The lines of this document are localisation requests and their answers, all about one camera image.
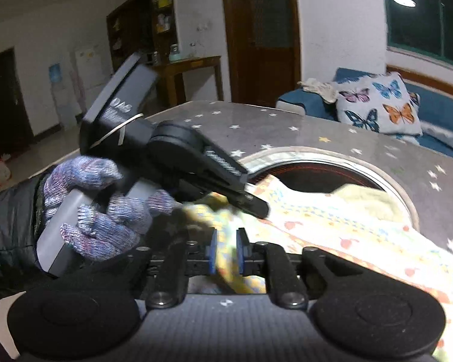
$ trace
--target orange butterfly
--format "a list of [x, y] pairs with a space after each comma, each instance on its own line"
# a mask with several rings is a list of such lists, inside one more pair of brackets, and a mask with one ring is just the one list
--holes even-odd
[[403, 122], [406, 120], [410, 124], [414, 123], [414, 115], [409, 103], [405, 103], [401, 111], [399, 111], [397, 107], [385, 105], [384, 103], [383, 107], [389, 113], [389, 119], [393, 124], [399, 123], [400, 119], [402, 119]]

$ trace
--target doorway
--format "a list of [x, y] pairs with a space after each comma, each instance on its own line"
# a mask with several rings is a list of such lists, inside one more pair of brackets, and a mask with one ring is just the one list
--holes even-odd
[[232, 101], [274, 107], [300, 80], [297, 0], [223, 0]]
[[0, 53], [0, 157], [24, 152], [33, 140], [15, 74], [13, 49]]

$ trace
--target bottle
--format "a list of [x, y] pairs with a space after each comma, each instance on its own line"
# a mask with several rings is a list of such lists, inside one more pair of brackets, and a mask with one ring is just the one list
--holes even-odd
[[180, 48], [177, 43], [174, 43], [169, 48], [169, 61], [175, 62], [181, 60]]

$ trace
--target knit work glove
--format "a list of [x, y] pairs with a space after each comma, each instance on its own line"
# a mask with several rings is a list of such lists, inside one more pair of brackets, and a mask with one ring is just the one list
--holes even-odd
[[[121, 174], [112, 160], [80, 156], [65, 161], [54, 169], [44, 185], [46, 221], [73, 188], [99, 191], [119, 179]], [[162, 190], [147, 200], [118, 194], [111, 198], [106, 214], [90, 205], [81, 205], [77, 224], [63, 224], [60, 231], [64, 241], [83, 257], [107, 260], [133, 248], [140, 234], [150, 228], [154, 216], [170, 214], [177, 205]]]

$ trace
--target wooden cabinet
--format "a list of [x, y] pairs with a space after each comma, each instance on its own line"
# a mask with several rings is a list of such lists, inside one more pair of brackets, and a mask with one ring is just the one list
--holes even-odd
[[[164, 18], [169, 28], [160, 25]], [[156, 51], [166, 62], [178, 43], [173, 0], [128, 0], [107, 16], [107, 27], [114, 71], [134, 52]]]

